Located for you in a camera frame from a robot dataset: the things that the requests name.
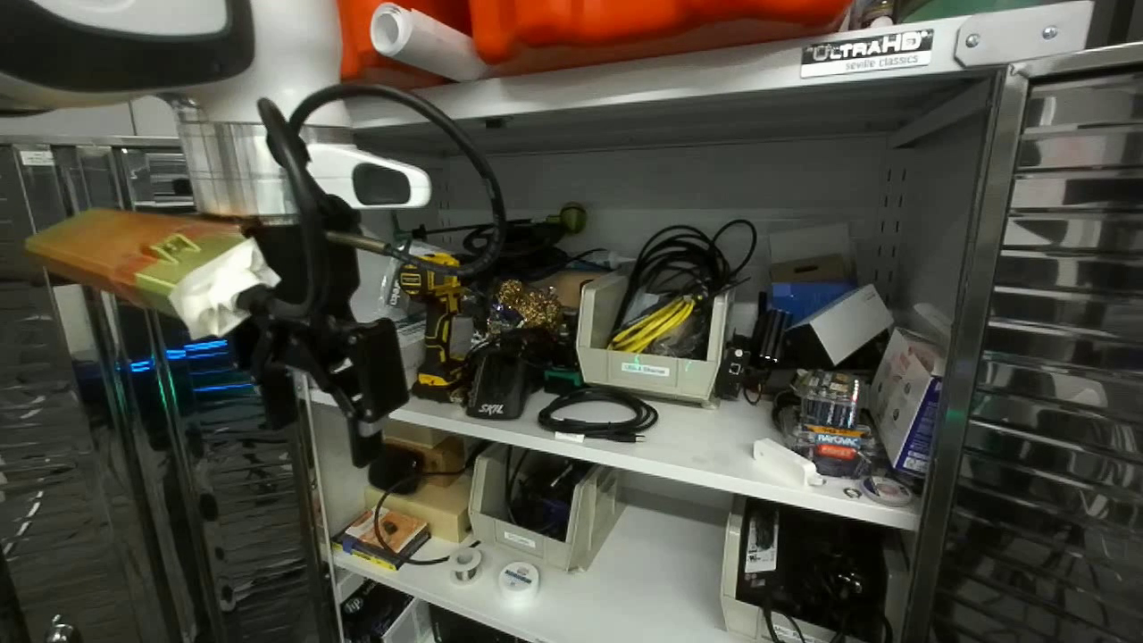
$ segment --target red object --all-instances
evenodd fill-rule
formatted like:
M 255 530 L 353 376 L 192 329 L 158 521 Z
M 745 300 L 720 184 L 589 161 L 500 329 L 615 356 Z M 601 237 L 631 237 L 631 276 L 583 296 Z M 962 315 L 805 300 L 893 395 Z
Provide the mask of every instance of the red object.
M 470 33 L 467 26 L 467 0 L 395 0 L 406 9 L 432 15 L 436 20 Z M 426 75 L 409 73 L 395 59 L 384 59 L 382 53 L 373 50 L 373 9 L 382 7 L 382 0 L 337 0 L 339 19 L 343 19 L 343 80 L 364 80 L 367 73 L 380 69 L 399 69 L 399 75 Z
M 712 44 L 724 45 L 768 38 L 765 27 L 805 37 L 834 27 L 846 7 L 849 0 L 470 0 L 470 37 L 488 63 L 503 63 L 543 45 L 611 45 L 706 26 L 720 26 Z

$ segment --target white shelf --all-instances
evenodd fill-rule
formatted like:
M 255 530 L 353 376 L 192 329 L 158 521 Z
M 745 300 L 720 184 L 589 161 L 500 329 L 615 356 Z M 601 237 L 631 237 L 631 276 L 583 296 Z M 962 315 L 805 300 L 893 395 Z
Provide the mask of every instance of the white shelf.
M 518 420 L 481 420 L 467 419 L 463 407 L 455 404 L 409 399 L 390 419 L 467 438 L 488 438 L 520 451 L 592 461 L 619 471 L 671 479 L 683 486 L 704 486 L 736 495 L 756 495 L 805 512 L 839 513 L 868 524 L 906 533 L 918 530 L 918 504 L 887 508 L 868 495 L 854 495 L 856 482 L 849 479 L 824 479 L 824 486 L 806 486 L 790 475 L 790 464 L 754 461 L 754 438 L 775 438 L 773 412 L 765 404 L 686 407 L 650 399 L 656 407 L 656 426 L 648 430 L 634 442 L 558 438 L 555 433 L 536 426 L 543 404 L 549 404 L 549 395 L 536 392 Z
M 450 552 L 428 543 L 419 558 Z M 508 599 L 500 564 L 514 558 L 486 550 L 481 571 L 461 586 L 450 564 L 380 571 L 339 552 L 343 571 L 394 586 L 406 595 L 463 614 L 518 641 L 543 643 L 731 643 L 718 612 L 720 524 L 625 508 L 605 550 L 587 571 L 543 568 L 539 593 Z
M 508 75 L 463 84 L 432 84 L 426 98 L 450 119 L 512 119 L 583 107 L 686 105 L 736 92 L 775 92 L 812 84 L 854 84 L 876 80 L 939 80 L 967 69 L 993 69 L 1020 57 L 1075 53 L 1085 45 L 1090 3 L 1045 3 L 1020 9 L 993 9 L 944 20 L 914 20 L 898 27 L 834 33 L 817 38 L 784 38 L 765 45 L 704 50 L 683 57 L 648 57 L 621 63 L 592 63 L 543 75 Z M 849 44 L 882 33 L 932 33 L 924 59 L 849 63 L 844 73 L 812 75 L 805 69 L 806 44 Z M 423 119 L 384 105 L 349 105 L 357 129 L 419 126 Z

